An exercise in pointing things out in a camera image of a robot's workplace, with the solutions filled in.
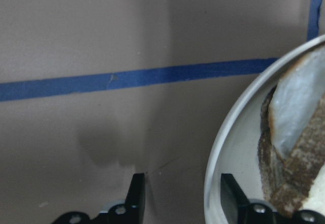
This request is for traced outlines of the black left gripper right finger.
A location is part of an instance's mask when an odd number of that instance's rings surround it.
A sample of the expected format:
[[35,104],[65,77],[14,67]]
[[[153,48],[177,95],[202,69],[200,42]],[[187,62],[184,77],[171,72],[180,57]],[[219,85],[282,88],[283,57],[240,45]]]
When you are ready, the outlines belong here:
[[324,215],[313,210],[285,217],[268,202],[249,200],[230,173],[221,174],[220,202],[228,223],[324,223]]

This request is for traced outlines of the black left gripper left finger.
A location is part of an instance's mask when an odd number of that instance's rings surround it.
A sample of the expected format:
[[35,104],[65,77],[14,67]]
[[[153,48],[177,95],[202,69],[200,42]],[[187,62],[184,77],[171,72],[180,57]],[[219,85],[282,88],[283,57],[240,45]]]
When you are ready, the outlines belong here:
[[133,175],[123,203],[101,211],[95,218],[72,211],[59,216],[54,223],[142,223],[145,211],[145,174]]

